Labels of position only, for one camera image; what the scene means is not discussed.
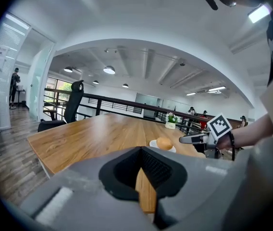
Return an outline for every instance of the human arm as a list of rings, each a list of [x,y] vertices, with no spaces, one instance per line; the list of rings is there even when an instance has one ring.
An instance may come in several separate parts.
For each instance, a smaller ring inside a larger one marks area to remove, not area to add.
[[[249,126],[232,130],[235,139],[235,147],[255,145],[259,140],[273,135],[273,123],[266,114]],[[231,148],[229,135],[223,135],[217,143],[217,148]]]

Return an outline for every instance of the hand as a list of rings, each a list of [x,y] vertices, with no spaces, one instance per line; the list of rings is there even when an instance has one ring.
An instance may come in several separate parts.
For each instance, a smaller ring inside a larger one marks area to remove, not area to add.
[[[229,149],[231,147],[232,147],[231,141],[230,141],[229,135],[227,133],[224,134],[222,137],[219,138],[218,143],[217,143],[217,148],[219,150]]]

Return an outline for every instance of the potted plant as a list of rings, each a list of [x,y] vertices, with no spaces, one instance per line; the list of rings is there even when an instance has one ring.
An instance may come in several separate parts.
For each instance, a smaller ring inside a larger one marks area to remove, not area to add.
[[[168,129],[175,129],[176,122],[178,120],[178,117],[176,117],[173,113],[169,112],[166,114],[166,123],[165,127]]]

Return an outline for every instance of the office chair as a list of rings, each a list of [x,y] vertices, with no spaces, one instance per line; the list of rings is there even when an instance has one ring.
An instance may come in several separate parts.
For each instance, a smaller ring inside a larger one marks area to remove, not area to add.
[[[67,106],[64,112],[65,121],[55,120],[54,113],[56,116],[56,111],[54,110],[44,110],[44,113],[49,112],[51,114],[52,121],[42,121],[38,126],[38,132],[48,130],[50,128],[55,128],[66,123],[71,123],[75,121],[75,114],[79,107],[79,104],[83,97],[83,80],[76,81],[71,85],[72,92],[70,94]]]

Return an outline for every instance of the chair headrest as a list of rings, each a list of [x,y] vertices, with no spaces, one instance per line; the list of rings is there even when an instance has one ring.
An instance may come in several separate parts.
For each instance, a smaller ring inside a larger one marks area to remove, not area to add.
[[[83,80],[76,81],[71,85],[71,90],[72,91],[83,91],[84,86],[83,86]]]

